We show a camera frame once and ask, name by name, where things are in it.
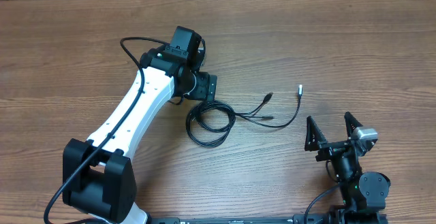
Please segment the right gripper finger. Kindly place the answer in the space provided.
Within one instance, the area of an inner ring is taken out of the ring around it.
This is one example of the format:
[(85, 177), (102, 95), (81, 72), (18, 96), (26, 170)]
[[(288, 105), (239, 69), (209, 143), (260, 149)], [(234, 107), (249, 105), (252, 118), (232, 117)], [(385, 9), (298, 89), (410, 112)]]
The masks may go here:
[(317, 126), (312, 116), (307, 117), (307, 133), (305, 140), (305, 151), (316, 151), (326, 143), (326, 138), (321, 129)]
[(345, 119), (345, 125), (347, 130), (347, 136), (350, 138), (354, 130), (357, 127), (361, 127), (362, 124), (358, 122), (358, 120), (350, 112), (346, 112), (344, 114), (344, 119)]

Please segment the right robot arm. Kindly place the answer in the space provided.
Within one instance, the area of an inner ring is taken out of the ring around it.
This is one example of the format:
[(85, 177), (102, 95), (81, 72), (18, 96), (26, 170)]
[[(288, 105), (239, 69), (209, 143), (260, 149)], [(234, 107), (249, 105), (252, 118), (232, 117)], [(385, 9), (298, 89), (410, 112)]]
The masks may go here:
[[(379, 139), (374, 128), (365, 127), (350, 113), (344, 114), (347, 139), (329, 142), (312, 116), (307, 117), (305, 150), (315, 151), (324, 162), (335, 186), (319, 194), (302, 216), (303, 223), (387, 223), (379, 212), (386, 207), (391, 182), (379, 172), (363, 172), (359, 158), (365, 156)], [(330, 207), (326, 214), (310, 214), (323, 197), (339, 190), (343, 203)]]

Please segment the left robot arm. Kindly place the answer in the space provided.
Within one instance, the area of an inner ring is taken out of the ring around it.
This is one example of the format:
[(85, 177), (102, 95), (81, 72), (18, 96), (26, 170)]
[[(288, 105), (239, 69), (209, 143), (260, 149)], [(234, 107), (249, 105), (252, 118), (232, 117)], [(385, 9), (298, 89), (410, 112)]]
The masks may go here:
[(63, 184), (56, 197), (85, 214), (87, 223), (150, 223), (136, 203), (133, 158), (163, 105), (173, 97), (215, 98), (217, 77), (200, 70), (204, 39), (178, 26), (170, 42), (159, 41), (140, 59), (127, 94), (85, 141), (71, 139), (63, 151)]

